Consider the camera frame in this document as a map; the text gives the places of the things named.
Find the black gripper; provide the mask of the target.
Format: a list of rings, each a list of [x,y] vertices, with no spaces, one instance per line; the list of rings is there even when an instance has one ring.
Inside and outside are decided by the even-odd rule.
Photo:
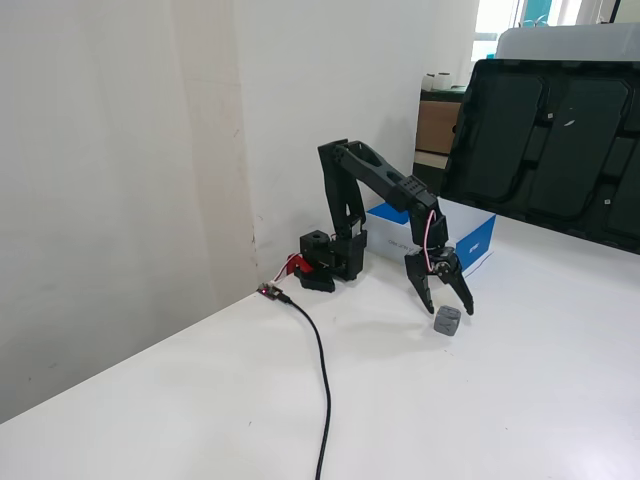
[[[418,294],[426,310],[435,312],[428,284],[429,275],[438,275],[449,285],[461,300],[466,313],[474,314],[474,300],[463,276],[462,266],[453,247],[434,248],[424,251],[422,248],[404,257],[407,277]]]

